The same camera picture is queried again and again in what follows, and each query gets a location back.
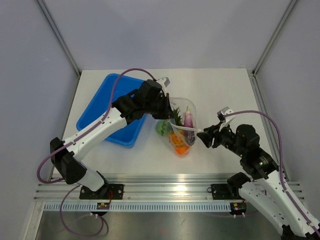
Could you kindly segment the dark purple toy eggplant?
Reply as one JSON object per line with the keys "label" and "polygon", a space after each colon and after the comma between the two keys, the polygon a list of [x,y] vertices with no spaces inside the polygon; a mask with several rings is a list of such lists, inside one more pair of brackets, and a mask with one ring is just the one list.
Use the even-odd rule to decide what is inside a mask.
{"label": "dark purple toy eggplant", "polygon": [[[186,128],[194,128],[192,113],[189,106],[186,107],[183,126]],[[184,130],[184,139],[189,146],[192,146],[196,141],[195,132],[193,130]]]}

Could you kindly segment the clear zip top bag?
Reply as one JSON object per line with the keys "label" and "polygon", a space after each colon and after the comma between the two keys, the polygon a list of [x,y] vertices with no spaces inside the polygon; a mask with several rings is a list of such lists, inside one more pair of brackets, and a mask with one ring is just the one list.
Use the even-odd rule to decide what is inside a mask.
{"label": "clear zip top bag", "polygon": [[159,120],[155,131],[162,141],[179,157],[189,154],[197,139],[197,110],[195,104],[182,97],[170,98],[173,118]]}

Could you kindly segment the toy pineapple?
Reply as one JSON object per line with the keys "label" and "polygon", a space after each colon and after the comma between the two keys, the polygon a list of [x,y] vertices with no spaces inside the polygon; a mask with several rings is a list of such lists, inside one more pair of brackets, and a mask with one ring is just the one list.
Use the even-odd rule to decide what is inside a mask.
{"label": "toy pineapple", "polygon": [[169,140],[174,147],[180,147],[185,145],[184,131],[178,127],[182,127],[182,116],[180,115],[180,108],[174,108],[172,110],[173,118],[170,119],[170,123],[173,124],[172,132],[169,135]]}

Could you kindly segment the orange toy fruit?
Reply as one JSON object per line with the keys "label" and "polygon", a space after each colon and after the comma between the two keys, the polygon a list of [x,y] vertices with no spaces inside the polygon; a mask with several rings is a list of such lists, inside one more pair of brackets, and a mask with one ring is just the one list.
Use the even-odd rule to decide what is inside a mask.
{"label": "orange toy fruit", "polygon": [[174,148],[174,151],[179,156],[185,156],[189,153],[190,147],[188,145],[178,146]]}

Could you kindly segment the green toy ball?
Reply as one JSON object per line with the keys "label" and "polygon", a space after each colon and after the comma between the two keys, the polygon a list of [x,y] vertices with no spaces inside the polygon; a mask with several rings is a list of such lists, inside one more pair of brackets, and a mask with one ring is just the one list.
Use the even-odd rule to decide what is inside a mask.
{"label": "green toy ball", "polygon": [[169,120],[159,120],[155,126],[156,132],[161,137],[167,137],[172,132],[172,126]]}

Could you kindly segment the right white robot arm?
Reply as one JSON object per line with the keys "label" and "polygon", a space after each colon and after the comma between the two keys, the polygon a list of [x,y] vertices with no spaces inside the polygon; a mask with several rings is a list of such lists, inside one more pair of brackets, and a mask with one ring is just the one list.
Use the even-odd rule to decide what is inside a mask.
{"label": "right white robot arm", "polygon": [[320,238],[320,221],[280,176],[280,167],[260,147],[260,136],[253,126],[241,124],[233,132],[229,126],[212,125],[197,136],[207,148],[223,146],[240,157],[244,171],[227,180],[226,190],[230,197],[249,201],[283,240]]}

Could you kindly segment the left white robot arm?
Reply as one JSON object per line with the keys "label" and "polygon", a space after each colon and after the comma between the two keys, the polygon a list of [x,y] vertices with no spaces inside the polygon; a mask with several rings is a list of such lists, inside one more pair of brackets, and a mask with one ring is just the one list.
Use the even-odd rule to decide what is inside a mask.
{"label": "left white robot arm", "polygon": [[166,91],[170,80],[145,80],[138,89],[118,97],[110,109],[87,127],[64,140],[54,138],[50,142],[51,162],[68,184],[79,184],[89,189],[97,199],[108,194],[109,184],[98,171],[82,163],[84,157],[97,144],[116,131],[123,129],[144,115],[156,120],[173,118],[169,94]]}

